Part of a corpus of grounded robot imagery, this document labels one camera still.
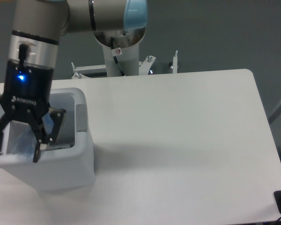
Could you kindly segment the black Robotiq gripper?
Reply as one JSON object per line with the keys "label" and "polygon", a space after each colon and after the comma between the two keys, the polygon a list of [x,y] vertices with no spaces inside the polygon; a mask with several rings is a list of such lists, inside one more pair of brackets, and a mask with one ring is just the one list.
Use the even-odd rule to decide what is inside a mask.
{"label": "black Robotiq gripper", "polygon": [[[33,163],[41,156],[41,145],[55,143],[63,124],[65,109],[49,107],[54,69],[34,66],[20,66],[9,60],[7,62],[4,91],[0,104],[4,114],[0,118],[0,155],[3,143],[3,130],[11,120],[28,123],[36,138]],[[43,117],[49,114],[53,127],[46,132]]]}

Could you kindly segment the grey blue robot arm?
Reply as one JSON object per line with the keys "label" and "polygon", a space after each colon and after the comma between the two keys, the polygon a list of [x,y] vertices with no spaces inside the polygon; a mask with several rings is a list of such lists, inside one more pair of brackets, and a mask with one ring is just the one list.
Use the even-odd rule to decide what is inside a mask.
{"label": "grey blue robot arm", "polygon": [[54,143],[64,109],[49,103],[60,37],[66,33],[144,30],[145,0],[19,0],[16,3],[4,91],[0,95],[0,155],[4,129],[11,121],[30,125],[36,139],[33,162],[41,146]]}

